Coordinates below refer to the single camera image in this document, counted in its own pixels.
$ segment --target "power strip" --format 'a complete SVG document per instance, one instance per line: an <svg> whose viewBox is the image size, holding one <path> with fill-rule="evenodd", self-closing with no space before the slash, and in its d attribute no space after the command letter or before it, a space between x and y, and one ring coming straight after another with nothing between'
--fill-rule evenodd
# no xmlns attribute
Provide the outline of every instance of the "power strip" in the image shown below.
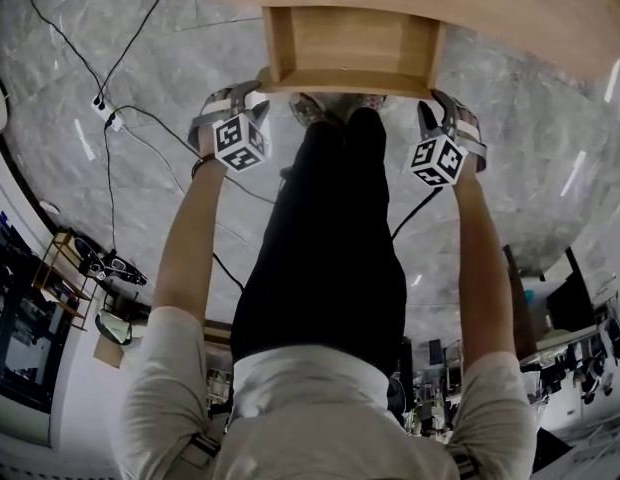
<svg viewBox="0 0 620 480"><path fill-rule="evenodd" d="M103 119L104 122L108 121L108 119L112 115L112 111L114 110L114 108L111 105L109 105L105 99L101 99L99 95L97 95L92 100L92 103L90 104L90 106L97 114L99 114L99 116L101 117L101 119ZM110 125L110 127L115 132L118 132L122 126L123 126L123 120L119 116L115 116L114 120L112 121L112 125Z"/></svg>

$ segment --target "wrist strap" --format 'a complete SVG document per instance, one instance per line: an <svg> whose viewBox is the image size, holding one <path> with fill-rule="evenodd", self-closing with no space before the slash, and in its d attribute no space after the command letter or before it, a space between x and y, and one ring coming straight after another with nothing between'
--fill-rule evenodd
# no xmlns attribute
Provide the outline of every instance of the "wrist strap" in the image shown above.
<svg viewBox="0 0 620 480"><path fill-rule="evenodd" d="M215 159L214 153L209 153L203 158L199 158L199 160L197 160L197 163L192 166L192 179L194 179L194 175L197 174L199 167L201 167L203 164L207 164L208 162L214 159Z"/></svg>

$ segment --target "floor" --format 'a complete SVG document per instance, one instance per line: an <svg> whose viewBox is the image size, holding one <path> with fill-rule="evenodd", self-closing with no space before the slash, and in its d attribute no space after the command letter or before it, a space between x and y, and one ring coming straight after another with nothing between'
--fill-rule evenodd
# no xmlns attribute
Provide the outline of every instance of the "floor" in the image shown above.
<svg viewBox="0 0 620 480"><path fill-rule="evenodd" d="M35 1L103 77L153 0ZM253 78L265 64L259 9L224 0L161 0L107 96L116 105L134 103L155 113L185 137L209 93ZM89 107L97 88L27 0L0 0L0 78L10 92L6 139L35 194L60 210L60 224L110 247L103 121ZM576 80L495 39L450 27L437 87L480 118L490 148L482 184L501 241L512 245L526 272L547 269L580 239L588 282L609 276L595 242L597 230L620 208L620 68L606 97L609 78ZM429 192L403 170L408 147L419 137L416 108L415 100L389 98L383 111L391 229ZM190 153L149 118L134 112L124 118L134 134L162 151L187 187ZM274 198L279 170L292 163L303 133L285 96L273 99L270 118L273 159L235 176ZM183 196L151 150L123 133L109 132L109 144L117 247L150 280L141 291L150 300ZM583 163L564 190L577 158ZM215 250L242 281L271 209L224 184ZM416 343L442 338L445 344L459 336L458 228L453 195L444 191L397 238L409 288L406 334ZM238 297L216 269L209 318L231 321Z"/></svg>

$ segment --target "white cube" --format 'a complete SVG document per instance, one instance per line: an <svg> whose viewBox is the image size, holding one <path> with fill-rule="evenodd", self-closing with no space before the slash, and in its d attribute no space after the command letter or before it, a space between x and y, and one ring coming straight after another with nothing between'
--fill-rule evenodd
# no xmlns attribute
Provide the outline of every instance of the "white cube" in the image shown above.
<svg viewBox="0 0 620 480"><path fill-rule="evenodd" d="M244 114L218 121L214 129L214 155L236 172L243 172L270 156L270 140Z"/></svg>
<svg viewBox="0 0 620 480"><path fill-rule="evenodd" d="M419 142L408 155L408 169L430 187L454 185L468 151L447 135Z"/></svg>

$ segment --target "forearm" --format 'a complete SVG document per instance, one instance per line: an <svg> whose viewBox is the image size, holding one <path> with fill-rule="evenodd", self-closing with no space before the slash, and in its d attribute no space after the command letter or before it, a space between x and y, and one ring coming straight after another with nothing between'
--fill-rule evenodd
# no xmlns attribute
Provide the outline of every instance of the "forearm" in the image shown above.
<svg viewBox="0 0 620 480"><path fill-rule="evenodd" d="M225 168L216 161L197 171L163 249L154 307L175 306L203 323L212 274L217 203Z"/></svg>
<svg viewBox="0 0 620 480"><path fill-rule="evenodd" d="M465 368L495 351L514 353L512 296L499 238L479 182L455 188L461 224L459 291Z"/></svg>

